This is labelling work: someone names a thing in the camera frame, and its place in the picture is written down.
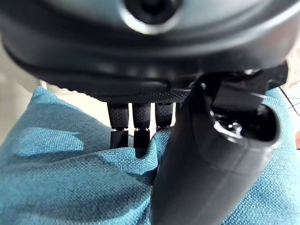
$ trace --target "black plastic housing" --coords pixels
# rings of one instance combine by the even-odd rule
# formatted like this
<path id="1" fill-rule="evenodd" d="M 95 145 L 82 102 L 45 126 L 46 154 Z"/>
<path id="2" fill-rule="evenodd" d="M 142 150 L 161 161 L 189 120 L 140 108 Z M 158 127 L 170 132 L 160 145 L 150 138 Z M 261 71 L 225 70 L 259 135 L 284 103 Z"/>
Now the black plastic housing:
<path id="1" fill-rule="evenodd" d="M 267 115 L 260 123 L 265 135 L 249 132 L 252 137 L 244 137 L 216 121 L 201 88 L 192 91 L 158 167 L 151 197 L 152 225 L 222 222 L 251 188 L 278 144 L 275 113 L 267 106 L 260 110 Z M 258 117 L 249 118 L 248 125 Z"/>

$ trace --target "black cable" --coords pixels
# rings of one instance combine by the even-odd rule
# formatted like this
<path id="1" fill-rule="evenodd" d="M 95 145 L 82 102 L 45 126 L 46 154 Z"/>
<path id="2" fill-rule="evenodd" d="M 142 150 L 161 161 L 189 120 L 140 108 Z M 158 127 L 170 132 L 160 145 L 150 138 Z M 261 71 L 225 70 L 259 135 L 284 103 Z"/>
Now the black cable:
<path id="1" fill-rule="evenodd" d="M 279 89 L 281 90 L 281 92 L 283 93 L 283 95 L 286 97 L 287 101 L 291 104 L 291 106 L 292 106 L 293 110 L 295 111 L 295 113 L 296 113 L 298 116 L 300 116 L 299 113 L 297 112 L 297 110 L 295 109 L 295 107 L 293 106 L 292 102 L 290 101 L 289 97 L 288 97 L 287 94 L 285 93 L 285 91 L 284 91 L 281 87 L 279 87 Z"/>

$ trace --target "woven fabric texture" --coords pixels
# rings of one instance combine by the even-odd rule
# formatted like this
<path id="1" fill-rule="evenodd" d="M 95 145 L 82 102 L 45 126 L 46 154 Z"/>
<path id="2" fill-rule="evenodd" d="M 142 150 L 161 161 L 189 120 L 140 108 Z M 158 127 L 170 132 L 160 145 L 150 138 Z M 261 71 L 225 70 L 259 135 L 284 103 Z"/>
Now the woven fabric texture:
<path id="1" fill-rule="evenodd" d="M 278 90 L 268 95 L 265 104 L 280 118 L 282 143 L 223 225 L 300 225 L 293 130 Z M 0 148 L 0 224 L 150 224 L 155 169 L 170 132 L 157 132 L 145 157 L 137 159 L 132 147 L 109 149 L 110 131 L 37 88 Z"/>

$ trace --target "blue cushion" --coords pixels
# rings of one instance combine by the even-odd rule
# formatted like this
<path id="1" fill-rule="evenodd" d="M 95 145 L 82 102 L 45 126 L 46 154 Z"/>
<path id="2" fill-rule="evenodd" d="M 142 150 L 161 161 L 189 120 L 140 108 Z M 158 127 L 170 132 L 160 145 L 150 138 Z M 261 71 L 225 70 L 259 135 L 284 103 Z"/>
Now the blue cushion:
<path id="1" fill-rule="evenodd" d="M 287 108 L 278 90 L 282 143 L 223 225 L 300 225 L 300 170 Z M 37 88 L 0 148 L 0 224 L 147 225 L 154 169 L 169 131 L 156 133 L 146 156 L 109 149 L 109 127 Z"/>

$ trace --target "circular camera lens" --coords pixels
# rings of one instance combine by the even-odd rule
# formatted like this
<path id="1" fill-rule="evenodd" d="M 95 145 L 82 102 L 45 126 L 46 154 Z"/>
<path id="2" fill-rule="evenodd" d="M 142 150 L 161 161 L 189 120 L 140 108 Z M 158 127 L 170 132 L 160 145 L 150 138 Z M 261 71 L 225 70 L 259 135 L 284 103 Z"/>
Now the circular camera lens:
<path id="1" fill-rule="evenodd" d="M 168 21 L 180 6 L 180 0 L 125 0 L 125 7 L 137 20 L 151 25 Z"/>

